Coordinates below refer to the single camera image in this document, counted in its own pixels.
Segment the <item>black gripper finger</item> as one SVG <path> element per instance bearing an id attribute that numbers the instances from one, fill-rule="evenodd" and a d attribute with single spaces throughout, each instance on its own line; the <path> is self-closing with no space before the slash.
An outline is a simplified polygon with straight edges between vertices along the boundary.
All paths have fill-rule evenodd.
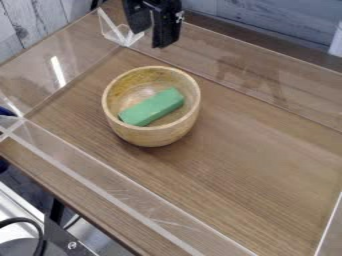
<path id="1" fill-rule="evenodd" d="M 185 11 L 182 0 L 158 0 L 153 8 L 153 47 L 166 48 L 179 40 Z"/>
<path id="2" fill-rule="evenodd" d="M 122 0 L 129 26 L 135 34 L 151 27 L 150 8 L 143 0 Z"/>

